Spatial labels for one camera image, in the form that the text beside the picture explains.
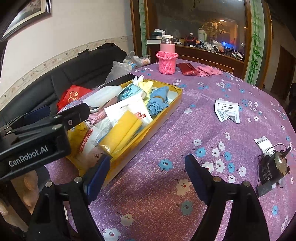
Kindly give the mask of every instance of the blue towel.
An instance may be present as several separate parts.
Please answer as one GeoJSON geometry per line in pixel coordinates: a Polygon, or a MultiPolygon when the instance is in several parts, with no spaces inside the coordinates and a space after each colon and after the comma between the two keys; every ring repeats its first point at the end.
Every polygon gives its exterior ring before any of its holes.
{"type": "Polygon", "coordinates": [[[161,97],[165,103],[168,102],[168,86],[156,89],[150,94],[150,98],[161,97]]]}
{"type": "Polygon", "coordinates": [[[147,104],[147,109],[152,117],[157,116],[166,107],[168,104],[163,103],[163,100],[157,97],[151,98],[147,104]]]}

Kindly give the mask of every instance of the black leather sofa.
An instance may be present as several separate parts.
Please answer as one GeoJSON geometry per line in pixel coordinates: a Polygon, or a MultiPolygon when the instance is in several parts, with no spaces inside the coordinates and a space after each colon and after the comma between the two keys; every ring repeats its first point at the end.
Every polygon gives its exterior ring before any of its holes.
{"type": "Polygon", "coordinates": [[[85,50],[78,56],[45,73],[22,90],[0,111],[0,127],[10,120],[49,106],[51,115],[57,113],[57,102],[71,85],[92,89],[105,82],[113,61],[123,62],[126,52],[113,43],[96,50],[85,50]]]}

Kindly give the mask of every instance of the picture frame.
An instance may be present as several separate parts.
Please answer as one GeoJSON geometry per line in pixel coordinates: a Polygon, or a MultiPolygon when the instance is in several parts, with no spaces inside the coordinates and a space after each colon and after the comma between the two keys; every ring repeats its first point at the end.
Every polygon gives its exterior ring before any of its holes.
{"type": "Polygon", "coordinates": [[[12,34],[24,26],[31,24],[45,16],[51,14],[51,0],[32,0],[19,14],[14,18],[1,41],[7,40],[12,34]]]}

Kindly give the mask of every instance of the bamboo decal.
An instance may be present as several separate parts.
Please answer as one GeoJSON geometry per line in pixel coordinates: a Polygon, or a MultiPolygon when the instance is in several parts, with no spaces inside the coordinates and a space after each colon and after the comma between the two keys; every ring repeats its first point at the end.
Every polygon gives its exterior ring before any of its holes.
{"type": "Polygon", "coordinates": [[[262,40],[259,37],[260,32],[263,29],[262,24],[262,17],[261,15],[258,13],[258,7],[257,7],[257,3],[258,0],[252,0],[253,2],[253,11],[254,11],[254,16],[253,16],[253,22],[252,22],[252,26],[253,26],[253,35],[252,35],[252,39],[253,39],[253,53],[252,53],[252,59],[250,61],[250,68],[249,68],[249,74],[248,74],[248,79],[247,79],[247,83],[254,85],[257,81],[253,79],[254,74],[256,74],[259,71],[259,64],[258,64],[258,60],[262,58],[261,52],[262,52],[262,40]]]}

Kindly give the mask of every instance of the tablecloth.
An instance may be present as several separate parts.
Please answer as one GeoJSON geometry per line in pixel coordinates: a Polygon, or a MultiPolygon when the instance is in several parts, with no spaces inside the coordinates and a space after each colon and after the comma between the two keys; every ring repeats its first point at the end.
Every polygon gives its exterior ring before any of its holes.
{"type": "MultiPolygon", "coordinates": [[[[202,65],[178,59],[180,62],[202,65]]],[[[270,240],[275,241],[296,211],[296,135],[283,107],[270,95],[229,73],[183,76],[176,68],[175,74],[163,75],[157,63],[133,73],[182,88],[182,103],[89,205],[105,240],[190,240],[207,206],[197,197],[184,168],[184,157],[193,154],[213,176],[239,184],[248,180],[255,188],[261,151],[254,139],[266,136],[272,144],[292,146],[287,156],[291,174],[285,177],[284,187],[274,185],[272,191],[259,198],[270,240]],[[214,112],[215,99],[239,103],[240,124],[231,120],[221,123],[214,112]]],[[[78,173],[64,159],[47,168],[57,184],[78,173]]],[[[228,201],[216,240],[223,239],[231,205],[228,201]]]]}

